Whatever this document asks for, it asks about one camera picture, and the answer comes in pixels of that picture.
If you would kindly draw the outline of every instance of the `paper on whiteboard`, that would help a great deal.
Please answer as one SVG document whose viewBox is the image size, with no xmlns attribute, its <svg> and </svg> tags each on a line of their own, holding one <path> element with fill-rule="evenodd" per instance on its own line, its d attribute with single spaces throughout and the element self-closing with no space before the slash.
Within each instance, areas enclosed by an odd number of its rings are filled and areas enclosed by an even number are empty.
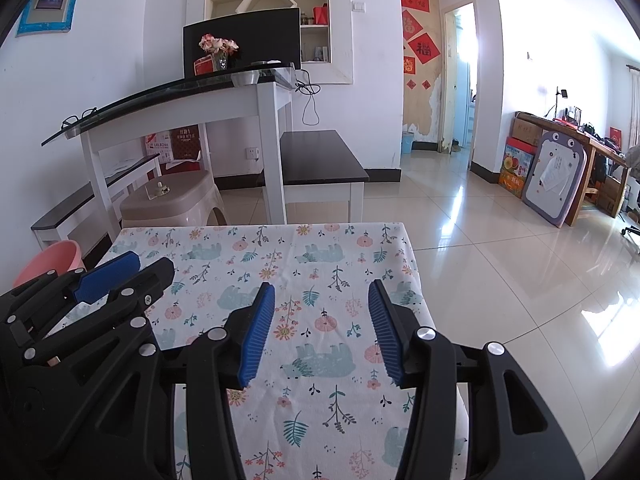
<svg viewBox="0 0 640 480">
<path fill-rule="evenodd" d="M 549 161 L 545 171 L 540 175 L 540 182 L 545 191 L 555 189 L 556 192 L 560 193 L 569 181 L 570 176 L 571 169 L 569 168 L 569 164 L 567 161 L 562 160 L 560 155 L 556 155 Z"/>
</svg>

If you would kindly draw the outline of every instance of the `blue picture frame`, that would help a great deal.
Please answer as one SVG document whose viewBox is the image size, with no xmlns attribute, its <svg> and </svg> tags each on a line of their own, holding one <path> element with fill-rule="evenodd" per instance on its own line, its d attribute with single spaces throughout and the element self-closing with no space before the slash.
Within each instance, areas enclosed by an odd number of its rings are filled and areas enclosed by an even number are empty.
<svg viewBox="0 0 640 480">
<path fill-rule="evenodd" d="M 68 32 L 71 30 L 71 23 L 74 18 L 76 0 L 68 0 L 66 9 L 66 20 L 64 22 L 28 23 L 32 3 L 33 0 L 29 0 L 29 3 L 26 7 L 24 7 L 24 10 L 22 11 L 16 36 L 21 36 L 23 34 L 33 34 L 34 32 Z"/>
</svg>

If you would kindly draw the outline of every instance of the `wall outlet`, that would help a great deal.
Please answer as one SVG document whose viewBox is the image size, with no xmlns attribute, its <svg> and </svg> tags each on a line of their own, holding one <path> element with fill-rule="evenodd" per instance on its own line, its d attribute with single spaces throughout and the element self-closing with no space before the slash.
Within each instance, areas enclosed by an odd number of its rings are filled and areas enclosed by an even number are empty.
<svg viewBox="0 0 640 480">
<path fill-rule="evenodd" d="M 245 148 L 244 149 L 244 158 L 246 160 L 258 160 L 258 156 L 260 155 L 260 150 L 258 148 Z"/>
</svg>

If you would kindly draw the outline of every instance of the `plastic stool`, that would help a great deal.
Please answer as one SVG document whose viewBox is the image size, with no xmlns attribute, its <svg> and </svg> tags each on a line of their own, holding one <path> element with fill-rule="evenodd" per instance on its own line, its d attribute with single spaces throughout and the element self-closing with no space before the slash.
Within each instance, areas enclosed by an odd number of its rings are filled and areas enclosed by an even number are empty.
<svg viewBox="0 0 640 480">
<path fill-rule="evenodd" d="M 164 194 L 155 196 L 161 189 Z M 120 212 L 123 228 L 226 225 L 222 197 L 208 171 L 154 178 L 127 196 Z"/>
<path fill-rule="evenodd" d="M 51 269 L 60 275 L 80 267 L 84 269 L 80 246 L 74 240 L 62 240 L 37 254 L 24 269 L 20 271 L 20 274 L 18 274 L 18 277 L 14 281 L 14 288 L 28 282 L 32 278 L 37 278 L 39 275 Z"/>
</svg>

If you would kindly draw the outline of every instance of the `tablecloth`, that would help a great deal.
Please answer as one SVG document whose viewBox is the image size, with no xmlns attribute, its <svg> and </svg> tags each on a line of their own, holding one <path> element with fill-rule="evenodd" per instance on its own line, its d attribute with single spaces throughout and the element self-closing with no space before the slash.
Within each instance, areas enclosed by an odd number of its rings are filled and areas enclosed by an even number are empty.
<svg viewBox="0 0 640 480">
<path fill-rule="evenodd" d="M 248 479 L 395 478 L 414 391 L 386 374 L 369 283 L 382 280 L 394 303 L 433 326 L 402 224 L 129 228 L 102 262 L 126 251 L 143 266 L 163 256 L 175 264 L 174 282 L 146 311 L 161 349 L 190 344 L 251 304 L 262 282 L 274 285 L 276 313 L 257 377 L 242 392 L 228 390 Z M 98 307 L 76 309 L 69 320 Z M 175 466 L 186 480 L 183 387 L 175 406 Z M 465 475 L 467 431 L 458 395 L 453 478 Z"/>
</svg>

